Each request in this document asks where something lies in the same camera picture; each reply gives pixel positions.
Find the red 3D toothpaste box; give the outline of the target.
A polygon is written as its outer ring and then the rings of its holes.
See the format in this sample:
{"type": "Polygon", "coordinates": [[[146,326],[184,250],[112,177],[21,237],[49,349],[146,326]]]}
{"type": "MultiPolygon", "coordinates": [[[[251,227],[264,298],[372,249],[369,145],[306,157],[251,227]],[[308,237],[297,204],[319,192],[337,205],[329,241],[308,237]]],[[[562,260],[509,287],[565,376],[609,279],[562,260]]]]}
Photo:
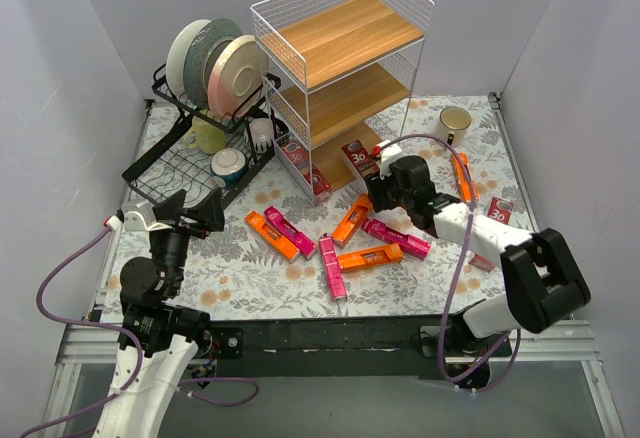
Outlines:
{"type": "Polygon", "coordinates": [[[352,173],[357,188],[367,192],[366,178],[379,173],[379,167],[371,154],[359,140],[351,141],[341,147],[343,158],[352,173]]]}
{"type": "MultiPolygon", "coordinates": [[[[487,208],[486,215],[494,221],[498,221],[505,225],[509,224],[511,214],[514,210],[514,204],[501,197],[494,196],[487,208]]],[[[470,266],[485,272],[491,272],[495,265],[478,254],[475,254],[468,262],[470,266]]]]}
{"type": "Polygon", "coordinates": [[[311,163],[310,152],[295,139],[282,142],[279,147],[287,160],[312,186],[315,198],[319,202],[328,199],[332,194],[332,187],[316,165],[311,163]]]}

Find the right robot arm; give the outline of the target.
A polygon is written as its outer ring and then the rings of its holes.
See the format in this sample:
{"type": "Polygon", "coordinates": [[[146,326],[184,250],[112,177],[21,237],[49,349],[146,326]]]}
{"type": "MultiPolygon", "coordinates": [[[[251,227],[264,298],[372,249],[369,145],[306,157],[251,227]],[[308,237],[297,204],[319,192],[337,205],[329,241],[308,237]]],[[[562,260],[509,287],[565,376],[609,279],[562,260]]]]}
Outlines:
{"type": "Polygon", "coordinates": [[[400,157],[366,177],[375,211],[402,208],[430,236],[466,245],[502,273],[503,294],[445,318],[445,344],[475,355],[489,337],[524,329],[540,333],[586,306],[591,291],[561,233],[531,232],[472,213],[469,204],[436,190],[426,161],[400,157]]]}

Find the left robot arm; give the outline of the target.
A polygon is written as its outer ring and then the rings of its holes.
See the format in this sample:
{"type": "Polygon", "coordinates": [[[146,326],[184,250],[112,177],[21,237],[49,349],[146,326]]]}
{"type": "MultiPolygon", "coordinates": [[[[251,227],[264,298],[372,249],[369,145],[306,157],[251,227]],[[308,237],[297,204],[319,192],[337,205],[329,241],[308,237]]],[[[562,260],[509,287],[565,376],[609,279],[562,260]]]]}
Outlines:
{"type": "Polygon", "coordinates": [[[135,257],[120,271],[123,322],[110,392],[96,437],[155,437],[192,358],[213,344],[206,312],[174,306],[184,280],[189,242],[223,230],[222,191],[215,188],[188,207],[180,190],[154,205],[126,203],[109,220],[127,231],[145,232],[150,254],[135,257]]]}

